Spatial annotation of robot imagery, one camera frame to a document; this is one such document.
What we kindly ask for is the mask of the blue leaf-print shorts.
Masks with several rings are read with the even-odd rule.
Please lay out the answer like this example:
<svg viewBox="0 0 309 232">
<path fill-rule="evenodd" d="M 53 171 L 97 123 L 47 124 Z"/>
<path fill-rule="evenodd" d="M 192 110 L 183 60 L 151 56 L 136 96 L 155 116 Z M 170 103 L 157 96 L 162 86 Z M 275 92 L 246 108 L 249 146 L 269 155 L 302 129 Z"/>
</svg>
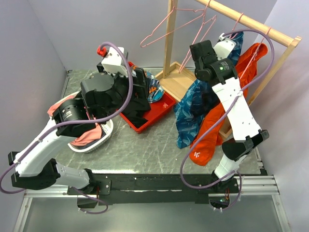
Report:
<svg viewBox="0 0 309 232">
<path fill-rule="evenodd" d="M 218 104 L 219 99 L 211 86 L 196 79 L 181 101 L 174 106 L 178 148 L 188 147 L 194 141 L 203 119 Z"/>
</svg>

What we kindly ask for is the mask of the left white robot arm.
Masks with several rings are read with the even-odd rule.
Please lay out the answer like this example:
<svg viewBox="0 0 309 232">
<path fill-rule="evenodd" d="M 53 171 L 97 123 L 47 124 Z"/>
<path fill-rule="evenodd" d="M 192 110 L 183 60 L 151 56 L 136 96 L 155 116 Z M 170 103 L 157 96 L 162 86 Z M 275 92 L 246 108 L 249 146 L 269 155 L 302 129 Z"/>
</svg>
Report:
<svg viewBox="0 0 309 232">
<path fill-rule="evenodd" d="M 105 143 L 113 131 L 112 117 L 127 96 L 129 105 L 148 101 L 149 78 L 142 68 L 124 73 L 106 71 L 81 82 L 78 92 L 68 95 L 51 107 L 43 131 L 21 152 L 9 154 L 15 172 L 11 177 L 16 188 L 41 190 L 54 184 L 75 187 L 91 194 L 98 181 L 90 169 L 74 169 L 56 161 L 64 146 L 79 152 L 91 152 Z"/>
</svg>

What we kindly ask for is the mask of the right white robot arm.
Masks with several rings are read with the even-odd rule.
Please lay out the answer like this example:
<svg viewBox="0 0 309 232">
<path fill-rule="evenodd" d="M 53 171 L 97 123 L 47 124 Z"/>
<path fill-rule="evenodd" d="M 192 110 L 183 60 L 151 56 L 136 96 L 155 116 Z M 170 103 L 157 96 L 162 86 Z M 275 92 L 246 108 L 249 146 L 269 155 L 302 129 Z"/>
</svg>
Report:
<svg viewBox="0 0 309 232">
<path fill-rule="evenodd" d="M 222 147 L 223 156 L 211 181 L 212 189 L 218 193 L 227 189 L 228 179 L 247 155 L 269 138 L 268 131 L 261 129 L 246 102 L 246 86 L 254 80 L 257 62 L 267 52 L 264 43 L 253 44 L 239 57 L 235 72 L 229 73 L 225 83 L 211 86 L 220 102 L 205 116 L 189 157 L 195 164 L 205 166 L 216 146 Z"/>
</svg>

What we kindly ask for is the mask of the orange dotted patterned shorts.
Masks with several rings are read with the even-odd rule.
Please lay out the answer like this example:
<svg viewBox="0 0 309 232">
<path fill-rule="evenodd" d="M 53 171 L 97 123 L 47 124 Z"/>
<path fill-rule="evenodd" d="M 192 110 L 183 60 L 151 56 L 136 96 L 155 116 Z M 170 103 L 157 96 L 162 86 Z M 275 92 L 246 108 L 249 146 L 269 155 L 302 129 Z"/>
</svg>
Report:
<svg viewBox="0 0 309 232">
<path fill-rule="evenodd" d="M 132 71 L 132 78 L 134 78 L 135 77 L 134 70 L 138 67 L 133 65 L 130 68 Z M 148 71 L 145 71 L 145 75 L 147 76 L 147 83 L 148 83 L 148 102 L 155 103 L 163 97 L 163 94 L 165 93 L 165 91 L 161 87 L 159 80 L 156 79 L 154 75 L 152 75 Z"/>
</svg>

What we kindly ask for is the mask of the black garment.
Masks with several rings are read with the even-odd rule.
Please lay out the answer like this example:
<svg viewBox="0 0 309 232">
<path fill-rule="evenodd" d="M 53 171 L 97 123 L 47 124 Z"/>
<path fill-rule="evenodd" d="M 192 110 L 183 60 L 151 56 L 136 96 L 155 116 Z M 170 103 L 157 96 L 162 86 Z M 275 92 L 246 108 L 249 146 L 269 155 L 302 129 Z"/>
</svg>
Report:
<svg viewBox="0 0 309 232">
<path fill-rule="evenodd" d="M 143 97 L 135 93 L 132 95 L 127 107 L 122 114 L 136 127 L 140 128 L 148 120 L 144 118 L 144 114 L 151 110 L 147 97 Z"/>
</svg>

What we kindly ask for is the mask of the red plastic tray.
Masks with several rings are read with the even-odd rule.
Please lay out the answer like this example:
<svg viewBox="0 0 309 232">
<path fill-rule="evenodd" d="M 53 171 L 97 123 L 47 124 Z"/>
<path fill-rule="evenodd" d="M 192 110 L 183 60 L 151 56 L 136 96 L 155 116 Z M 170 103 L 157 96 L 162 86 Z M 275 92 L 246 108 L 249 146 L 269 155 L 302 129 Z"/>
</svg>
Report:
<svg viewBox="0 0 309 232">
<path fill-rule="evenodd" d="M 165 92 L 159 101 L 150 104 L 151 110 L 145 112 L 143 115 L 143 117 L 147 119 L 147 122 L 139 128 L 135 127 L 123 113 L 120 113 L 120 116 L 137 134 L 140 134 L 155 124 L 158 120 L 162 119 L 172 110 L 175 104 L 176 100 L 170 94 Z"/>
</svg>

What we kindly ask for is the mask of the wooden clothes rack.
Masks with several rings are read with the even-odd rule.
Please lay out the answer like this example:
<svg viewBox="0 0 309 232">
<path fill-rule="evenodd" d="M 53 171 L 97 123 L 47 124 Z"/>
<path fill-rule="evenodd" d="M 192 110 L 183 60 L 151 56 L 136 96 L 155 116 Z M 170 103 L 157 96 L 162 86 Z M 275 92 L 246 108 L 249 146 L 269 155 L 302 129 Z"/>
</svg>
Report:
<svg viewBox="0 0 309 232">
<path fill-rule="evenodd" d="M 237 12 L 215 0 L 200 0 L 199 3 L 208 6 L 209 8 L 215 10 L 222 15 L 227 16 L 234 21 L 236 21 L 241 14 L 240 12 Z M 171 11 L 173 6 L 177 7 L 177 4 L 177 1 L 170 0 L 168 13 Z M 269 28 L 269 26 L 266 26 L 246 15 L 243 15 L 241 17 L 239 23 L 250 29 L 257 29 L 262 32 L 267 32 Z M 248 101 L 249 105 L 251 105 L 261 94 L 261 92 L 270 82 L 272 77 L 277 73 L 277 71 L 281 68 L 289 55 L 293 52 L 293 50 L 302 40 L 302 38 L 299 36 L 293 39 L 273 28 L 270 30 L 268 35 L 272 40 L 280 43 L 281 45 L 284 45 L 286 47 L 286 50 L 280 56 L 278 61 L 272 66 L 271 70 L 257 87 L 257 89 Z M 156 75 L 156 78 L 160 80 L 162 88 L 168 94 L 170 94 L 175 100 L 180 101 L 196 78 L 191 71 L 189 71 L 187 68 L 183 68 L 180 63 L 176 61 L 173 63 L 171 62 L 172 45 L 173 33 L 165 38 L 165 56 L 163 70 Z"/>
</svg>

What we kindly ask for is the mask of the white perforated basket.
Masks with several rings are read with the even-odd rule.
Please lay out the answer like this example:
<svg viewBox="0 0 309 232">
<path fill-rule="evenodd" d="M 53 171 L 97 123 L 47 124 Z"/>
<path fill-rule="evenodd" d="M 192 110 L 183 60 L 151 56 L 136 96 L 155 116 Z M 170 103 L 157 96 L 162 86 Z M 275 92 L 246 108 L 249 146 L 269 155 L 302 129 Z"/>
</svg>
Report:
<svg viewBox="0 0 309 232">
<path fill-rule="evenodd" d="M 96 123 L 96 128 L 85 132 L 82 136 L 68 143 L 68 147 L 77 153 L 90 153 L 99 148 L 112 135 L 113 121 L 106 124 Z"/>
</svg>

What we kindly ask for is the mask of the dark grey cloth in basket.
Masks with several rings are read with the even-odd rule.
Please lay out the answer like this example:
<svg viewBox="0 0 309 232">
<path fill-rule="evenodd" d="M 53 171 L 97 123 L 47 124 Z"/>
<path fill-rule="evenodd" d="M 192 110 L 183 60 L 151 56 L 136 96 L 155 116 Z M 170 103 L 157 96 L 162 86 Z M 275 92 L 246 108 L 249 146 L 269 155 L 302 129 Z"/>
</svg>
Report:
<svg viewBox="0 0 309 232">
<path fill-rule="evenodd" d="M 104 138 L 107 134 L 106 134 L 106 132 L 105 132 L 103 129 L 101 129 L 101 131 L 102 131 L 102 133 L 101 133 L 101 137 L 100 137 L 99 139 L 93 140 L 92 142 L 89 142 L 89 143 L 87 143 L 87 144 L 85 144 L 85 145 L 79 145 L 78 147 L 79 147 L 80 149 L 86 149 L 86 148 L 88 148 L 88 147 L 90 147 L 90 146 L 92 146 L 92 145 L 94 145 L 94 144 L 99 144 L 100 142 L 102 142 L 102 141 L 103 141 L 103 138 Z"/>
</svg>

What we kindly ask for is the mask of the pink cloth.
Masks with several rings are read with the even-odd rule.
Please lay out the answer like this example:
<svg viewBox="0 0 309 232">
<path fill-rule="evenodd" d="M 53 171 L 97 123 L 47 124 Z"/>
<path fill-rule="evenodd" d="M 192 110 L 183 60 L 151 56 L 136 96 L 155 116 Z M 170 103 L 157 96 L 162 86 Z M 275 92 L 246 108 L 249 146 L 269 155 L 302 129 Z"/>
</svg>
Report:
<svg viewBox="0 0 309 232">
<path fill-rule="evenodd" d="M 52 105 L 47 113 L 50 117 L 53 116 L 53 112 L 66 100 L 69 99 L 73 99 L 75 96 L 77 95 L 77 92 L 70 94 L 64 98 L 62 98 L 61 100 L 59 100 L 58 102 L 56 102 L 54 105 Z M 74 141 L 70 142 L 69 144 L 71 146 L 86 146 L 89 145 L 91 142 L 95 141 L 95 140 L 99 140 L 102 136 L 102 129 L 100 128 L 99 124 L 96 123 L 95 124 L 96 127 L 94 129 L 91 129 L 89 131 L 86 131 L 85 133 L 83 133 L 80 137 L 76 138 Z"/>
</svg>

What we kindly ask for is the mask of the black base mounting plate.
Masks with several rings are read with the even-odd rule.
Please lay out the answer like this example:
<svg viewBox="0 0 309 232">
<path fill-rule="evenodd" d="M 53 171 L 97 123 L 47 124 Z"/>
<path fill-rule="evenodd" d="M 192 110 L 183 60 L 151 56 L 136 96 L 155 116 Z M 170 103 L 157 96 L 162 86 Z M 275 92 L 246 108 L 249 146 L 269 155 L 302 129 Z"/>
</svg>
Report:
<svg viewBox="0 0 309 232">
<path fill-rule="evenodd" d="M 214 182 L 211 174 L 185 174 L 186 186 L 179 174 L 95 174 L 97 185 L 89 195 L 98 197 L 99 205 L 124 203 L 182 203 L 208 204 L 209 194 L 238 193 L 236 178 L 202 188 Z"/>
</svg>

